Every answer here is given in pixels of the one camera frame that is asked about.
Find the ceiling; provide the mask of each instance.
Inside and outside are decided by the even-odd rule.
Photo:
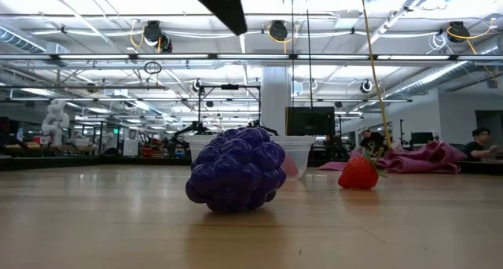
[[[213,17],[197,0],[0,0],[0,22],[15,28],[20,34],[34,42],[54,42],[68,49],[70,53],[156,53],[156,49],[143,42],[139,47],[131,43],[141,41],[140,32],[148,20],[159,20],[161,28],[173,43],[173,53],[368,53],[365,46],[365,21],[360,0],[242,0],[248,33],[243,39],[234,36],[224,24]],[[433,50],[432,39],[440,29],[446,30],[450,21],[463,21],[472,35],[487,31],[490,19],[494,26],[490,32],[473,44],[478,44],[496,34],[503,28],[503,0],[425,0],[401,11],[411,0],[366,0],[369,14],[370,33],[380,30],[381,34],[373,40],[374,54],[436,54],[450,53],[444,46]],[[69,8],[85,18],[86,24]],[[307,19],[306,8],[310,19]],[[272,20],[284,20],[289,30],[286,49],[283,43],[274,42],[262,29]],[[107,35],[109,42],[100,37],[89,24]],[[298,28],[298,35],[292,35]],[[469,53],[468,44],[447,42],[452,53]],[[22,50],[0,42],[2,53],[25,53]],[[170,71],[164,70],[156,81],[169,87],[169,90],[129,90],[128,95],[136,98],[184,97],[195,94],[192,85],[195,79],[203,84],[241,83],[260,85],[263,63],[244,62],[224,64],[219,68],[209,68],[214,61],[199,61],[205,69],[183,67],[184,61],[172,61],[181,65]],[[244,78],[243,64],[246,64],[247,79]],[[307,64],[283,64],[294,80],[303,83],[303,92],[298,97],[309,97],[310,73],[315,97],[368,98],[359,91],[359,85],[372,79],[369,65],[346,66],[313,63],[310,70]],[[377,66],[376,76],[384,89],[391,89],[409,79],[427,66]],[[65,79],[75,70],[61,70]],[[32,70],[42,78],[54,81],[56,70]],[[142,83],[149,77],[140,70]],[[140,78],[132,69],[83,70],[68,77],[67,84],[97,83],[102,85],[138,85]],[[473,93],[480,91],[470,88]],[[108,97],[103,91],[90,94],[76,90],[82,97]],[[247,97],[249,92],[236,90],[233,93],[216,90],[216,97]],[[161,112],[188,116],[193,115],[186,103],[152,102],[148,103]],[[213,109],[251,109],[256,110],[256,102],[230,105],[215,103]]]

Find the black hair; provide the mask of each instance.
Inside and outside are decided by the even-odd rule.
[[[488,134],[490,134],[489,128],[481,127],[481,128],[477,128],[476,130],[472,131],[472,135],[473,135],[473,137],[479,136],[484,131],[486,131]]]

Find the white wall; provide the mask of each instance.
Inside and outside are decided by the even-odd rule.
[[[449,143],[466,144],[477,128],[475,111],[503,110],[503,96],[498,94],[439,95],[442,138]]]
[[[425,96],[414,96],[410,103],[393,103],[386,107],[386,121],[393,124],[393,139],[400,138],[400,120],[404,120],[403,138],[410,140],[411,132],[431,131],[441,136],[439,93],[432,89]],[[382,124],[379,113],[364,114],[363,120],[351,120],[343,123],[343,133],[357,131],[360,127]]]

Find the table surface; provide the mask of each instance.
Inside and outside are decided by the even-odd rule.
[[[501,268],[503,178],[390,175],[342,190],[307,170],[265,207],[216,215],[187,167],[0,173],[0,268]]]

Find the white robot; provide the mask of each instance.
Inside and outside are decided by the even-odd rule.
[[[47,116],[42,122],[42,135],[53,136],[53,145],[61,145],[63,138],[63,128],[68,128],[70,126],[70,117],[67,113],[63,112],[66,106],[66,101],[63,100],[52,100],[50,105],[47,106]]]

